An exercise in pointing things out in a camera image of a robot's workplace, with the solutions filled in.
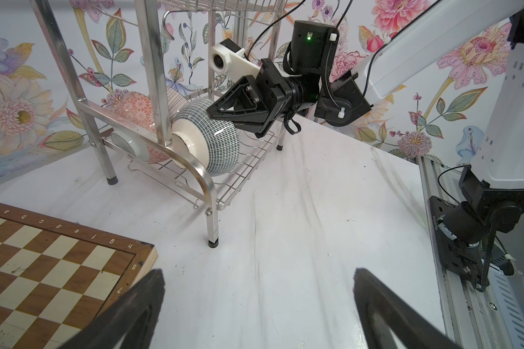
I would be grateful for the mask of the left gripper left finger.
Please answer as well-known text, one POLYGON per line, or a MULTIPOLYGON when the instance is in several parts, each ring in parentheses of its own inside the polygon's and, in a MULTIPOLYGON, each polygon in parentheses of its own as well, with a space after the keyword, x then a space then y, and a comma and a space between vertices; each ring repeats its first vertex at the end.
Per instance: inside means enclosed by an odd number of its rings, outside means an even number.
POLYGON ((62 348, 148 348, 165 294, 163 272, 153 269, 62 348))

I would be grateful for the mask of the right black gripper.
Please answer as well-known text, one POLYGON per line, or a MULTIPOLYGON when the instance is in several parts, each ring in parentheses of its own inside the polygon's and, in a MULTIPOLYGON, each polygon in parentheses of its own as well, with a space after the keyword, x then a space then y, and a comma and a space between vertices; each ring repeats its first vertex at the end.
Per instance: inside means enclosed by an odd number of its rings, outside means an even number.
POLYGON ((339 42, 335 26, 297 21, 286 47, 282 68, 270 59, 261 60, 257 77, 244 76, 212 106, 212 119, 232 122, 236 128, 262 138, 276 119, 295 135, 300 125, 294 116, 314 108, 314 115, 342 127, 371 110, 355 83, 355 75, 346 72, 330 82, 333 58, 339 42))

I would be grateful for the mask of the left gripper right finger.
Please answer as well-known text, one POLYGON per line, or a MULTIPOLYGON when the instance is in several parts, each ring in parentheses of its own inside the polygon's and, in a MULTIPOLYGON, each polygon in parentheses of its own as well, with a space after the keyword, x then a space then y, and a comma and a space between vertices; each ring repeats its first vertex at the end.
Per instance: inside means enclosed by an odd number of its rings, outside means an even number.
POLYGON ((458 348, 365 268, 354 274, 357 312, 369 348, 458 348))

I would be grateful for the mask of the dark patterned plate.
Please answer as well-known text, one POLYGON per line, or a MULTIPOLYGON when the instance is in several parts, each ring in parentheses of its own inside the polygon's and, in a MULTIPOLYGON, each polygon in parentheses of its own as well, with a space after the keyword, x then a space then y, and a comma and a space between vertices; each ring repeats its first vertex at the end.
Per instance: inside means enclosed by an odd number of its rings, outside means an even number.
POLYGON ((213 102, 198 98, 183 106, 172 119, 173 147, 200 161, 215 177, 231 172, 238 162, 240 142, 233 123, 211 119, 213 102))

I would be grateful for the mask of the pink striped bowl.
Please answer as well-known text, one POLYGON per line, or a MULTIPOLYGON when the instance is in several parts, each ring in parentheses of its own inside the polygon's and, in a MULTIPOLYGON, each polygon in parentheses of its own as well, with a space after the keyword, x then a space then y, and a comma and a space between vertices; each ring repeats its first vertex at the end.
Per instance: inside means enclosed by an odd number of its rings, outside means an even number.
POLYGON ((166 90, 167 107, 169 111, 168 119, 172 122, 177 113, 189 103, 189 100, 171 87, 167 87, 166 90))

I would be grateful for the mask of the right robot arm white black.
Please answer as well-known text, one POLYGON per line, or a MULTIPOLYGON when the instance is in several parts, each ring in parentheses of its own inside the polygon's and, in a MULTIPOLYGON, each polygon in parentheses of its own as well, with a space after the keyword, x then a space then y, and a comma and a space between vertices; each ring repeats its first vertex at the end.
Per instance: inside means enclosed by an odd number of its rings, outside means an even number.
POLYGON ((404 160, 447 165, 430 199, 443 266, 488 286, 497 232, 524 213, 524 1, 313 1, 278 51, 212 46, 231 89, 210 108, 261 137, 327 127, 404 160))

